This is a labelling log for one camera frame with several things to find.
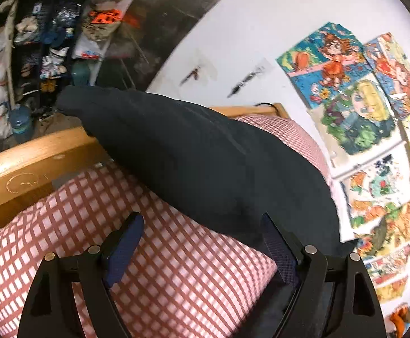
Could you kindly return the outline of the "black padded jacket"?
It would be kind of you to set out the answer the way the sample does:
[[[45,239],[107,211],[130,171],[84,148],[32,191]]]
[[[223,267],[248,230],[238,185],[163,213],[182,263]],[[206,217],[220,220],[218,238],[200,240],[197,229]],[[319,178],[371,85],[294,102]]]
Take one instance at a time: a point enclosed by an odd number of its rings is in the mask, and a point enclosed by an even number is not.
[[[295,121],[231,119],[156,94],[69,86],[57,109],[77,117],[110,157],[200,225],[265,252],[261,219],[332,256],[349,254],[316,141]]]

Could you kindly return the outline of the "red checked bed cover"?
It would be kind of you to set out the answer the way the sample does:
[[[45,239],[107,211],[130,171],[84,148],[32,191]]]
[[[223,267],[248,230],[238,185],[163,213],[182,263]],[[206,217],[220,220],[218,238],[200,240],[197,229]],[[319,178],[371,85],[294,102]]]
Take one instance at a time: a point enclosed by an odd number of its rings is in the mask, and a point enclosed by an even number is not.
[[[15,337],[45,253],[79,255],[138,211],[144,230],[111,298],[134,337],[230,337],[280,278],[267,255],[210,230],[114,164],[87,169],[0,228],[0,337]]]

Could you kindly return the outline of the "fruit juice drawing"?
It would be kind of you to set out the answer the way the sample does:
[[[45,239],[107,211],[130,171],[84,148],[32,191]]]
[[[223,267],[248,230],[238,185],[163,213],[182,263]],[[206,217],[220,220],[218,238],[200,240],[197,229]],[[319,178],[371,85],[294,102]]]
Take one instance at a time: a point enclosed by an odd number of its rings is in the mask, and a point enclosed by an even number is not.
[[[336,141],[326,141],[330,192],[339,217],[339,237],[348,241],[374,226],[386,214],[410,201],[407,142],[379,146],[364,154],[344,154]]]

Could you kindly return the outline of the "autumn landscape drawing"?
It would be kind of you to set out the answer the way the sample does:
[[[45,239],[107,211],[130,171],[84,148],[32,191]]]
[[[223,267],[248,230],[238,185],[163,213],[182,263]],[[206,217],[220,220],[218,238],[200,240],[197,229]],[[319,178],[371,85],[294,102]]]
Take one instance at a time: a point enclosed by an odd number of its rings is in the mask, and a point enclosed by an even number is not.
[[[374,209],[377,219],[355,229],[356,250],[366,266],[379,302],[392,309],[410,303],[410,201]]]

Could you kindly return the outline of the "blond boy drawing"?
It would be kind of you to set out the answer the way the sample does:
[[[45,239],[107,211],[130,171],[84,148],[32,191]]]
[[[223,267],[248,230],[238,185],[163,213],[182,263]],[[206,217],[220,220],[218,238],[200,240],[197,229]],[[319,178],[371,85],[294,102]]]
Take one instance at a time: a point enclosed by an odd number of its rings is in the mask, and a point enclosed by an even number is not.
[[[373,160],[401,141],[390,103],[372,73],[308,113],[335,175]]]

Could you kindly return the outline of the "orange haired girl drawing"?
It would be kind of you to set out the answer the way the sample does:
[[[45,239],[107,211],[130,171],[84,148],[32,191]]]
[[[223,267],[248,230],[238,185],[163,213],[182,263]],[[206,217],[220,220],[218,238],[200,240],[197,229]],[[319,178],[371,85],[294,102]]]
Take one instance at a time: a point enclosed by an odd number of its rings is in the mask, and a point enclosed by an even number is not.
[[[362,44],[340,24],[328,22],[278,59],[308,108],[333,99],[371,71]]]

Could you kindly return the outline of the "reclining girl drawing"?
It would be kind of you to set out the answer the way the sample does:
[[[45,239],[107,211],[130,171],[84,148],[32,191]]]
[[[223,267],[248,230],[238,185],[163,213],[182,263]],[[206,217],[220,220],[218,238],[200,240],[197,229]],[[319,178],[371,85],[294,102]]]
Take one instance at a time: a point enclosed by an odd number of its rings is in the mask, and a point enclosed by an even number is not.
[[[397,116],[410,115],[410,63],[391,33],[364,45],[364,56]]]

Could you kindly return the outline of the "cluttered storage shelf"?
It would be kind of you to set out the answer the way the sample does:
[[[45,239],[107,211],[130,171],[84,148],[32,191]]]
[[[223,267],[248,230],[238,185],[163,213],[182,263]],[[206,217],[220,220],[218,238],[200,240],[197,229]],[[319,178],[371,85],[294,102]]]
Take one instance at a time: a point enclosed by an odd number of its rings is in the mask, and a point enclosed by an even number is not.
[[[91,61],[122,21],[93,25],[91,10],[123,0],[5,0],[0,6],[0,152],[31,140],[51,119],[58,93],[90,82]]]

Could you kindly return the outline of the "orange toy box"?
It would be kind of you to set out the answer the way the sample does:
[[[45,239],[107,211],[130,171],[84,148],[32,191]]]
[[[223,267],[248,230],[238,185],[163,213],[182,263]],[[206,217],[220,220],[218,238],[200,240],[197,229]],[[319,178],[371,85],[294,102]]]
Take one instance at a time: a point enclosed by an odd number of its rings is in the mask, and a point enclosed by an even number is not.
[[[89,21],[93,25],[110,25],[122,20],[123,13],[118,9],[104,11],[91,10],[88,13]]]

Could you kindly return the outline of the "wooden bed frame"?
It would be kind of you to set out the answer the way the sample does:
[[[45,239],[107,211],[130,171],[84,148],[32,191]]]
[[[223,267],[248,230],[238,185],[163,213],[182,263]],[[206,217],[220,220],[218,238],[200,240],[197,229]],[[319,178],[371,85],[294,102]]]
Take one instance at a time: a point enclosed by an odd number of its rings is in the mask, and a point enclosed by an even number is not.
[[[53,192],[52,182],[109,159],[83,127],[60,130],[0,153],[0,227]]]

